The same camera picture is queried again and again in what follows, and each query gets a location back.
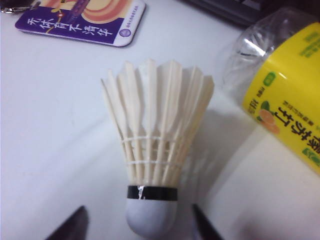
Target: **white feather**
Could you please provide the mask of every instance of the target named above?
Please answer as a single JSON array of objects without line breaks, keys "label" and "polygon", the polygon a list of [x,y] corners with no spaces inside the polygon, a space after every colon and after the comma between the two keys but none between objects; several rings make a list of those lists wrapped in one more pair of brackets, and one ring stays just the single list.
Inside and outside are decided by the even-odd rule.
[{"label": "white feather", "polygon": [[131,185],[177,187],[184,160],[214,90],[212,77],[176,61],[149,59],[104,83]]}]

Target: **card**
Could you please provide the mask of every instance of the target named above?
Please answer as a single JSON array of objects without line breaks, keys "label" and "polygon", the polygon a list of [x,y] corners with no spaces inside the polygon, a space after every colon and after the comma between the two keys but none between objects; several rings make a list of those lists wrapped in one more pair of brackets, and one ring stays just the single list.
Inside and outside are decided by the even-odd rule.
[{"label": "card", "polygon": [[123,47],[146,8],[142,0],[43,0],[15,27],[23,32]]}]

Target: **circular logo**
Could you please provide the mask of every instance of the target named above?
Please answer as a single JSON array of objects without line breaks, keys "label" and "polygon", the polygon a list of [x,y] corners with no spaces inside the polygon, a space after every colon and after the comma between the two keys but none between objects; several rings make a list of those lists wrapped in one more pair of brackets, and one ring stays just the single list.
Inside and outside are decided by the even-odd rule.
[{"label": "circular logo", "polygon": [[131,35],[131,31],[129,29],[122,29],[119,34],[122,37],[129,37]]}]

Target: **shuttlecock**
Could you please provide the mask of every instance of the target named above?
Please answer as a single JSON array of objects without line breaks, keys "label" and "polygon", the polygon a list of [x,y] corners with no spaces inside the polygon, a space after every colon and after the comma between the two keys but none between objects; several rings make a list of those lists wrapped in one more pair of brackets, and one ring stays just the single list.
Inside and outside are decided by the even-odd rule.
[{"label": "shuttlecock", "polygon": [[109,70],[102,83],[125,154],[128,225],[145,238],[160,237],[175,220],[181,169],[213,79],[197,67],[176,61],[157,67],[149,59],[137,69],[126,62],[116,78]]}]

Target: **green logo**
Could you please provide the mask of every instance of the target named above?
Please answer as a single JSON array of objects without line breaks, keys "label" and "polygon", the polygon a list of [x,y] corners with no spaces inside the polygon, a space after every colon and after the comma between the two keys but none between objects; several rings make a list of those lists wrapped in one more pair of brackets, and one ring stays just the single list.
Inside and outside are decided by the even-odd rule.
[{"label": "green logo", "polygon": [[302,151],[311,161],[313,161],[318,167],[320,167],[320,158],[309,148],[306,148]]},{"label": "green logo", "polygon": [[272,82],[275,80],[275,78],[276,78],[276,74],[273,71],[271,71],[263,80],[263,84],[269,87],[272,84]]}]

